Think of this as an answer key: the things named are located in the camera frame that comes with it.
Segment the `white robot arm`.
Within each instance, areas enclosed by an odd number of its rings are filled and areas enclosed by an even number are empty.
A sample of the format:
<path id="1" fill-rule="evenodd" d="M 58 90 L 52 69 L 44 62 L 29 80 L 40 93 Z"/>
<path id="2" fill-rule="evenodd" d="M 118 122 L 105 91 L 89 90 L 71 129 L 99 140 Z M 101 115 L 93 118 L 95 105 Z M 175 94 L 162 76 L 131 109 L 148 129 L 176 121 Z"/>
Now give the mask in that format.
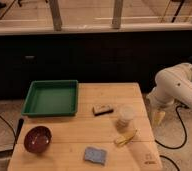
<path id="1" fill-rule="evenodd" d="M 164 116 L 164 108 L 178 100 L 192 109 L 192 64 L 180 63 L 164 68 L 155 76 L 156 86 L 147 95 L 151 105 L 151 122 L 159 125 Z"/>

